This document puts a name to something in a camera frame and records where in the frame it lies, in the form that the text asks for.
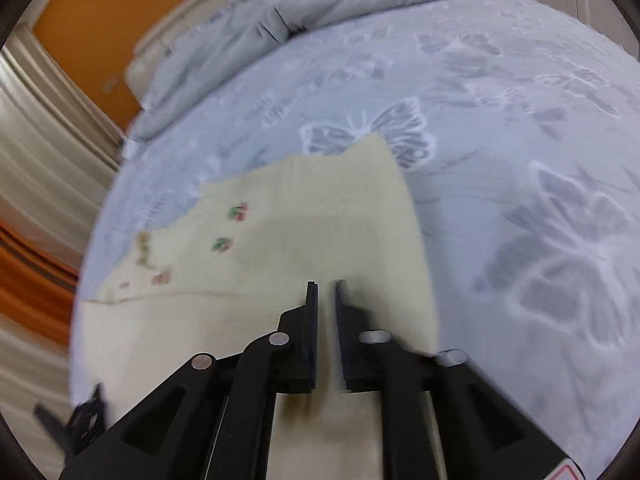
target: crumpled blanket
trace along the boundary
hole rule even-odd
[[[172,46],[129,131],[146,141],[209,92],[293,34],[430,0],[236,0]],[[129,149],[132,155],[136,149]]]

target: silver screw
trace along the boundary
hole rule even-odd
[[[378,343],[388,343],[391,341],[391,334],[386,330],[367,330],[362,332],[358,338],[361,343],[373,345]]]
[[[196,370],[206,370],[213,364],[213,359],[210,355],[198,354],[191,360],[191,366]]]
[[[453,350],[445,350],[438,354],[438,362],[440,366],[444,366],[445,368],[466,363],[466,359],[466,354],[457,348],[454,348]]]
[[[286,345],[289,342],[289,335],[284,332],[274,332],[269,336],[269,343],[274,346]]]

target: yellow cloth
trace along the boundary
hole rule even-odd
[[[244,221],[228,218],[246,203]],[[231,247],[212,251],[226,237]],[[436,349],[424,248],[382,138],[338,156],[292,156],[222,184],[136,247],[85,302],[86,364],[119,418],[198,352],[222,358],[276,330],[320,286],[318,389],[278,396],[270,479],[382,478],[377,394],[340,393],[332,281],[414,348]]]

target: bed sheet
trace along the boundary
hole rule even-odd
[[[619,46],[529,0],[302,34],[124,165],[79,296],[201,183],[381,132],[414,199],[443,349],[464,349],[594,479],[640,417],[639,82]],[[79,340],[74,402],[90,392]]]

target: red and white sticker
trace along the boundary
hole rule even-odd
[[[545,480],[584,480],[584,476],[573,460],[565,458]]]

